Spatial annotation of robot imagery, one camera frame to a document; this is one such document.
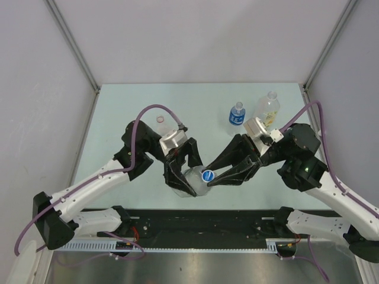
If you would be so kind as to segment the green label clear bottle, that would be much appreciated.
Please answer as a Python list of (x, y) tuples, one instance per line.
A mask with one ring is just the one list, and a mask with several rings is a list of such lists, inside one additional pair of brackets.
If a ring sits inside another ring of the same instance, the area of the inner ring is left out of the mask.
[(201, 178), (201, 173), (204, 170), (204, 166), (196, 166), (183, 172), (184, 177), (192, 186), (197, 196), (207, 195), (212, 188), (211, 186), (207, 186), (208, 183), (205, 183)]

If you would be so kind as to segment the blue white bottle cap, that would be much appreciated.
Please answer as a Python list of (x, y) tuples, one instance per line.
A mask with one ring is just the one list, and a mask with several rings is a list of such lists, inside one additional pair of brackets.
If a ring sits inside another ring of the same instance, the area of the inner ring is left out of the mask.
[(212, 170), (204, 170), (201, 173), (201, 178), (205, 183), (210, 183), (215, 179), (216, 175)]

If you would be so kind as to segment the blue label Pocari bottle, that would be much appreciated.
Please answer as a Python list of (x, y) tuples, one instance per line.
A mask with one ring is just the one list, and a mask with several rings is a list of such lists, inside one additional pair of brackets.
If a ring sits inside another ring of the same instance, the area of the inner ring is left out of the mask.
[(245, 120), (246, 110), (242, 102), (236, 102), (236, 104), (230, 109), (229, 112), (229, 129), (228, 133), (230, 135), (235, 135), (239, 132), (239, 127), (243, 124)]

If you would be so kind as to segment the red cap water bottle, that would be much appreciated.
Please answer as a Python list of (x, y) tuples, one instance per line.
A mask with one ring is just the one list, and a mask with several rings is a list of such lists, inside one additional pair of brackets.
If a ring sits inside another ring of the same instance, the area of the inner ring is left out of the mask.
[(167, 135), (170, 131), (172, 130), (171, 126), (169, 123), (166, 121), (164, 115), (158, 115), (156, 117), (156, 132), (160, 136), (165, 136)]

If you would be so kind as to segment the square clear juice bottle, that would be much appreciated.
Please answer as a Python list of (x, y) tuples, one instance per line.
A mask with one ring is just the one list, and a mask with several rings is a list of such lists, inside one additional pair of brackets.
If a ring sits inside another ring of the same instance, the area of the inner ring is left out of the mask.
[(280, 109), (277, 93), (270, 91), (258, 100), (253, 113), (254, 118), (259, 118), (264, 127), (268, 129), (276, 119)]

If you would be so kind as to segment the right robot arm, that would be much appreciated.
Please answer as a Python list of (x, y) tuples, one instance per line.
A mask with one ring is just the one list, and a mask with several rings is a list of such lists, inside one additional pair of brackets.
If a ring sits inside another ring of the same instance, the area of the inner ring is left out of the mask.
[(206, 168), (228, 167), (209, 186), (237, 186), (247, 182), (262, 167), (281, 162), (277, 173), (284, 184), (326, 204), (337, 217), (307, 214), (281, 207), (272, 227), (279, 237), (305, 234), (347, 246), (357, 257), (378, 263), (378, 208), (344, 188), (330, 166), (315, 154), (321, 142), (308, 124), (292, 124), (286, 130), (267, 131), (260, 120), (244, 124), (246, 134), (236, 134), (222, 153)]

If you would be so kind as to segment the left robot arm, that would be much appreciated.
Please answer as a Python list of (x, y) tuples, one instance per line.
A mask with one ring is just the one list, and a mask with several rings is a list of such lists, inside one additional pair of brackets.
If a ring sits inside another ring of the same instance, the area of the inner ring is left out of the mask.
[(100, 170), (51, 196), (38, 193), (33, 198), (32, 220), (16, 240), (17, 258), (7, 283), (31, 283), (37, 255), (45, 248), (59, 249), (74, 237), (100, 232), (127, 235), (131, 222), (121, 206), (94, 212), (85, 212), (84, 208), (106, 191), (140, 177), (155, 160), (163, 164), (169, 187), (196, 197), (181, 167), (184, 163), (200, 166), (202, 161), (196, 140), (186, 132), (186, 126), (179, 122), (177, 129), (159, 135), (143, 121), (134, 120), (122, 136), (124, 146)]

